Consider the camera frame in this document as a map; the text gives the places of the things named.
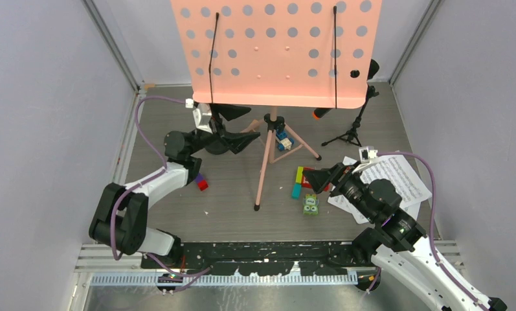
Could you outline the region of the pink music stand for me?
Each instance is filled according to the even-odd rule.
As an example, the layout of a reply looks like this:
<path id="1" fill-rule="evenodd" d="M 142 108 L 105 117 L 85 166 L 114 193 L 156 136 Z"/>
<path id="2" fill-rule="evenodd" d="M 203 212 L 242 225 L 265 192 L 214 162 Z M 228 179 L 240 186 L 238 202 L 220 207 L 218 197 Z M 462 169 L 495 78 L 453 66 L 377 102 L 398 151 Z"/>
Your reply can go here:
<path id="1" fill-rule="evenodd" d="M 334 87 L 366 80 L 381 1 L 172 1 L 193 99 L 333 108 Z"/>

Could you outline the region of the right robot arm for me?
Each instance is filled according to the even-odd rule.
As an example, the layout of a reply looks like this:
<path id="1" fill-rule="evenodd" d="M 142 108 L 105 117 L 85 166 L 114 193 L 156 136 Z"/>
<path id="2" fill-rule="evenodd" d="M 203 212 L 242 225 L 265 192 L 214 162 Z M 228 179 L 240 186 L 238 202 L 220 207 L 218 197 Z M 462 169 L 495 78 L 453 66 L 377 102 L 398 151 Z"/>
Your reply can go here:
<path id="1" fill-rule="evenodd" d="M 361 180 L 361 172 L 374 165 L 337 163 L 303 172 L 317 194 L 332 184 L 331 196 L 346 198 L 371 223 L 352 242 L 356 263 L 373 263 L 391 274 L 430 310 L 507 310 L 502 299 L 483 294 L 445 259 L 426 230 L 400 208 L 402 198 L 389 180 Z"/>

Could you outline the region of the sheet music page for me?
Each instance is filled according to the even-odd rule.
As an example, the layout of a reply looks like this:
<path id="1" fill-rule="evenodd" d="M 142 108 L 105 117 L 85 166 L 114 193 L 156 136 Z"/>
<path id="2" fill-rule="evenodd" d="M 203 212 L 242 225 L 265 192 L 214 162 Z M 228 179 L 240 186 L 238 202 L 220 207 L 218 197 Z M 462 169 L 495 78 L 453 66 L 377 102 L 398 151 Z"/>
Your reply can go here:
<path id="1" fill-rule="evenodd" d="M 397 209 L 401 209 L 402 197 L 396 192 L 393 184 L 387 179 L 377 179 L 371 183 L 357 182 L 355 188 L 346 194 L 329 197 L 328 203 L 353 215 L 358 224 L 383 222 Z M 413 219 L 418 218 L 421 203 L 410 209 Z"/>
<path id="2" fill-rule="evenodd" d="M 410 214 L 410 209 L 432 197 L 419 175 L 402 155 L 384 155 L 379 162 L 362 171 L 361 179 L 371 183 L 377 179 L 389 180 L 402 197 L 400 207 Z"/>

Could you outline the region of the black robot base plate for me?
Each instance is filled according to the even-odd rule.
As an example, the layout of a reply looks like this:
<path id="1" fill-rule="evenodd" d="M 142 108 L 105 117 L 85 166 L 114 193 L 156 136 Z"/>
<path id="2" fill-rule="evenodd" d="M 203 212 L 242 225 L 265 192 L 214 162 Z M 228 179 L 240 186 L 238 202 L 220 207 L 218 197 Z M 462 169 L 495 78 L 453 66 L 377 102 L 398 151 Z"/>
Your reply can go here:
<path id="1" fill-rule="evenodd" d="M 166 256 L 148 255 L 141 268 L 182 268 L 188 274 L 287 275 L 299 268 L 304 276 L 341 275 L 348 268 L 372 267 L 372 261 L 351 242 L 186 242 Z"/>

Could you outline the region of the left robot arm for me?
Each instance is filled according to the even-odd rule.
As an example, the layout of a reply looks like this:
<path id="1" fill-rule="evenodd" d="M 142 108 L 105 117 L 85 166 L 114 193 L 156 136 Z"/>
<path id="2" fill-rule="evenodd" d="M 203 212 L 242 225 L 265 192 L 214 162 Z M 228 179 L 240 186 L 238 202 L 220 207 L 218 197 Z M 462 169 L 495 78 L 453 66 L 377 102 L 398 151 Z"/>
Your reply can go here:
<path id="1" fill-rule="evenodd" d="M 110 183 L 100 197 L 89 226 L 93 240 L 110 246 L 116 256 L 153 253 L 166 268 L 182 258 L 175 236 L 148 227 L 148 210 L 171 192 L 193 182 L 202 160 L 193 156 L 210 144 L 220 144 L 233 154 L 259 138 L 259 133 L 230 133 L 223 121 L 248 114 L 249 107 L 200 103 L 193 110 L 196 123 L 191 132 L 171 131 L 164 137 L 164 165 L 137 181 Z"/>

